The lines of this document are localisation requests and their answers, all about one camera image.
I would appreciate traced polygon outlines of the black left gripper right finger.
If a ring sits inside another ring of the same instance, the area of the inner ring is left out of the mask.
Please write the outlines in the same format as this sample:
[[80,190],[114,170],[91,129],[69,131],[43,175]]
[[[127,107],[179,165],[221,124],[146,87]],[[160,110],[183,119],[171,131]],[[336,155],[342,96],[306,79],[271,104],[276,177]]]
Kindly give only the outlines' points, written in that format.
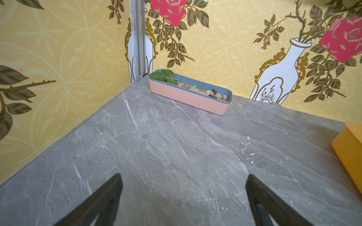
[[249,205],[257,226],[311,226],[307,219],[277,196],[255,175],[248,175],[245,185]]

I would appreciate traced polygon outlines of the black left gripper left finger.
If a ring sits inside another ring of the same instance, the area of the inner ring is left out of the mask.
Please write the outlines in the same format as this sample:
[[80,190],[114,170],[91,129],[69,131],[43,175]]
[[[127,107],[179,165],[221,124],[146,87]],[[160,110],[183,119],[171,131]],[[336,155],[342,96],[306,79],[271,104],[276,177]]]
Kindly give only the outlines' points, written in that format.
[[112,226],[115,223],[121,193],[122,177],[111,177],[78,207],[59,220],[56,226]]

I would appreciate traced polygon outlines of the yellow plastic storage box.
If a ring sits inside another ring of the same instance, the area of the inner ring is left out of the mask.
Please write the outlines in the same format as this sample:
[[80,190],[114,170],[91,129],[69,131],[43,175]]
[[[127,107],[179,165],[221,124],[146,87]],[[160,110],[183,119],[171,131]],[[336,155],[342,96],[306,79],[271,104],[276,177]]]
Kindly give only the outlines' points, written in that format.
[[344,129],[332,141],[332,148],[359,191],[362,190],[362,125],[345,122]]

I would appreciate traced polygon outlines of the aluminium corner post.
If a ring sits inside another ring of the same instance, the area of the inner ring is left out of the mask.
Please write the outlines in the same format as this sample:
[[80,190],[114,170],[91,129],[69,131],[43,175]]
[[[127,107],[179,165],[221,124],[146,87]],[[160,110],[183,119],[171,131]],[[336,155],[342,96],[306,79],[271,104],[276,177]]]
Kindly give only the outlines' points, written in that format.
[[145,65],[145,1],[132,0],[131,37],[128,43],[128,61],[131,83],[146,75]]

